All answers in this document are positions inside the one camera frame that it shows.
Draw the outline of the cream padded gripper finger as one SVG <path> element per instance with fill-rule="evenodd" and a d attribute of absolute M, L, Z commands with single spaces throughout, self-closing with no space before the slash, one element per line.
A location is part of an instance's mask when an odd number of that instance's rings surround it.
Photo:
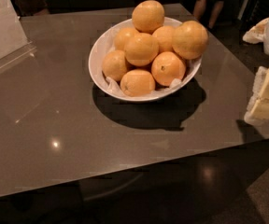
<path fill-rule="evenodd" d="M 258 44 L 264 42 L 265 27 L 268 22 L 268 18 L 258 22 L 255 26 L 249 29 L 243 35 L 243 41 L 249 44 Z"/>
<path fill-rule="evenodd" d="M 269 67 L 259 67 L 252 91 L 244 121 L 250 125 L 263 125 L 269 120 Z"/>

